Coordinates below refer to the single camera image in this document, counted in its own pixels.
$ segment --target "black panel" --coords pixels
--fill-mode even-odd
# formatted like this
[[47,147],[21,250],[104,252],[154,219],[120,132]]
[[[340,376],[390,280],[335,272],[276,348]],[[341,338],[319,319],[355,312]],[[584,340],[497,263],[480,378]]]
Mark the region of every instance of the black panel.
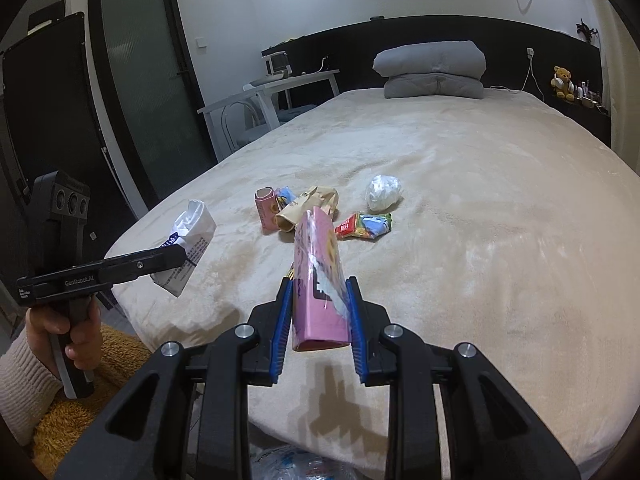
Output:
[[[472,40],[484,52],[485,87],[522,88],[529,67],[527,47],[532,47],[533,70],[548,104],[553,106],[549,82],[557,65],[570,70],[574,82],[588,80],[591,90],[602,91],[597,47],[546,28],[478,16],[408,16],[356,23],[287,41],[262,54],[285,50],[294,75],[318,70],[322,57],[328,56],[327,68],[340,69],[336,81],[344,92],[384,85],[386,78],[372,69],[379,52],[403,44],[444,40]],[[539,95],[531,78],[525,90]],[[320,104],[332,97],[328,84],[306,85],[290,93],[294,106]]]
[[84,259],[102,258],[135,218],[102,152],[86,67],[84,14],[24,38],[6,51],[2,65],[6,120],[28,184],[54,170],[87,184]]
[[31,30],[36,25],[40,25],[47,20],[56,22],[65,17],[65,1],[60,0],[50,6],[44,7],[44,9],[36,10],[33,14],[29,15],[29,22],[27,24],[27,30]]

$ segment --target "metal screw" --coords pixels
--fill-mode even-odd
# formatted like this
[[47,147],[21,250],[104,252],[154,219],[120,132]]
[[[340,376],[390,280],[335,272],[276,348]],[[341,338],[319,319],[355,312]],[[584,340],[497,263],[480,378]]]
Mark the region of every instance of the metal screw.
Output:
[[403,333],[404,330],[402,330],[402,327],[400,325],[391,324],[385,326],[385,335],[387,337],[395,339],[396,337],[400,337]]
[[255,330],[251,325],[243,324],[236,326],[236,330],[234,332],[238,337],[246,339],[248,337],[251,337],[254,334]]
[[165,357],[172,357],[176,355],[179,351],[180,351],[180,345],[178,345],[178,343],[175,343],[173,341],[164,343],[162,345],[162,348],[160,349],[160,352]]
[[478,353],[478,350],[471,343],[460,343],[458,346],[458,352],[462,357],[473,357]]

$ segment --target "white plastic bag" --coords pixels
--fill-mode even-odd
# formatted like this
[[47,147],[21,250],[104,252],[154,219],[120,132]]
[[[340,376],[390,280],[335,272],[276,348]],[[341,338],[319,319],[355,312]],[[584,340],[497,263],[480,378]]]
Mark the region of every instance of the white plastic bag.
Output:
[[400,181],[389,175],[377,175],[371,179],[365,193],[367,206],[374,213],[384,211],[400,198],[402,186]]
[[254,480],[358,480],[352,467],[296,446],[268,449],[251,464]]
[[216,223],[205,203],[200,200],[189,200],[187,211],[178,216],[169,239],[161,245],[161,247],[165,247],[178,244],[184,247],[187,260],[177,269],[163,270],[152,274],[151,279],[176,298],[180,296],[193,273],[193,269],[196,268],[204,251],[209,247],[215,230]]

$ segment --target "plastic packaging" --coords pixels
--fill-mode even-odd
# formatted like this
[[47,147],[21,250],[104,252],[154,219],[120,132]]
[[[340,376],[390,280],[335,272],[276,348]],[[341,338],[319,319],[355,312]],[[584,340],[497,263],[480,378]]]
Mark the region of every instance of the plastic packaging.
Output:
[[280,206],[281,211],[298,198],[291,192],[289,186],[278,188],[276,190],[276,197],[278,199],[278,205]]
[[358,480],[350,466],[295,446],[268,449],[251,464],[254,480]]
[[178,216],[171,230],[172,234],[161,245],[161,247],[165,247],[178,244],[184,247],[187,260],[177,269],[163,270],[152,274],[151,279],[176,298],[180,296],[204,251],[207,250],[215,230],[216,223],[213,221],[206,204],[200,200],[189,200],[187,211]]
[[296,227],[293,349],[298,352],[351,342],[348,295],[334,223],[318,206]]
[[338,238],[368,238],[373,240],[391,231],[391,213],[384,215],[369,215],[354,213],[335,228]]
[[402,185],[400,181],[389,175],[377,175],[367,186],[365,199],[367,206],[374,213],[391,207],[400,198]]

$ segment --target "black door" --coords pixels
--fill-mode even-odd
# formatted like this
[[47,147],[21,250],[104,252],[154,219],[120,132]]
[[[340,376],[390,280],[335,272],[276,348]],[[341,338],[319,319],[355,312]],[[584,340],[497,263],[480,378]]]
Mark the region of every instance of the black door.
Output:
[[217,163],[176,0],[88,0],[104,105],[149,208]]

